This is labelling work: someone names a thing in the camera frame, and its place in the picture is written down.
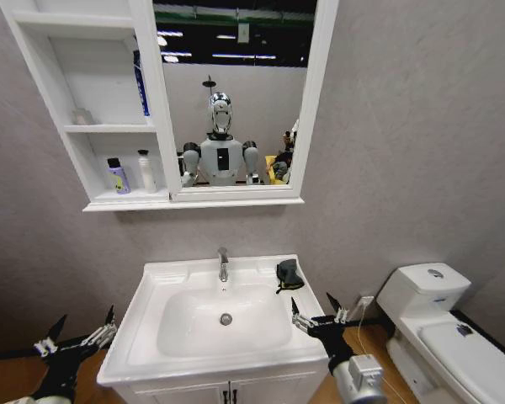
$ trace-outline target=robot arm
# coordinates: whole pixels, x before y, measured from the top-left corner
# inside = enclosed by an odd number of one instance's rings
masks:
[[[114,324],[114,307],[110,307],[103,326],[80,343],[60,345],[55,342],[66,322],[63,316],[47,333],[45,339],[34,344],[40,357],[48,365],[47,373],[38,390],[7,404],[71,404],[75,400],[77,372],[84,359],[112,342],[118,331]]]
[[[247,185],[260,183],[260,177],[256,169],[258,163],[258,149],[254,141],[243,143],[243,160],[247,169]]]
[[[301,331],[318,338],[329,356],[329,371],[337,382],[338,393],[345,404],[384,404],[387,399],[381,390],[383,369],[373,355],[354,355],[342,339],[347,327],[348,311],[327,294],[336,316],[307,318],[302,316],[292,298],[292,323]]]
[[[185,173],[182,176],[182,185],[192,187],[198,177],[198,167],[200,161],[199,145],[190,141],[183,146],[183,162],[185,163]]]

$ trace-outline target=toilet lid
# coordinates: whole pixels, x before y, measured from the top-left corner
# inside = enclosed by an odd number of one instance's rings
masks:
[[[419,337],[478,401],[505,404],[505,354],[462,322],[424,327]]]

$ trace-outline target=white sink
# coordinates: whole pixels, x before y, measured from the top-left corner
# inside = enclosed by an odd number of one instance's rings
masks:
[[[98,383],[325,359],[320,342],[291,324],[290,297],[306,316],[323,316],[300,268],[305,286],[275,294],[276,265],[290,258],[297,256],[230,258],[224,284],[218,259],[146,264]]]
[[[224,313],[232,318],[226,327],[219,321]],[[274,349],[291,335],[286,307],[273,286],[240,284],[224,292],[184,290],[173,295],[162,313],[157,345],[167,356],[222,356]]]

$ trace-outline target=gray wall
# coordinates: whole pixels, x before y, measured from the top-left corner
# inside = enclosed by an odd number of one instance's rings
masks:
[[[300,254],[326,304],[445,261],[505,344],[505,1],[342,0],[291,207],[82,214],[86,196],[0,15],[0,349],[62,313],[122,316],[148,261]]]
[[[163,64],[176,147],[200,144],[211,130],[209,89],[227,93],[232,102],[230,133],[240,142],[256,141],[261,164],[266,155],[284,150],[282,135],[299,116],[306,69],[298,67]]]

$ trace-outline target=cable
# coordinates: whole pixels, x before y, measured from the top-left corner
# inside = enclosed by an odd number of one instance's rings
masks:
[[[359,341],[359,345],[361,345],[361,349],[363,350],[363,354],[368,355],[367,350],[364,348],[363,342],[361,342],[361,324],[363,324],[363,319],[364,319],[364,313],[367,311],[367,306],[363,306],[363,312],[361,313],[361,318],[359,319],[359,325],[357,326],[357,340]],[[402,401],[403,404],[407,404],[406,401],[402,398],[402,396],[399,394],[398,391],[396,391],[395,387],[389,383],[385,377],[381,378],[390,388],[395,392],[395,394],[398,396],[400,401]]]

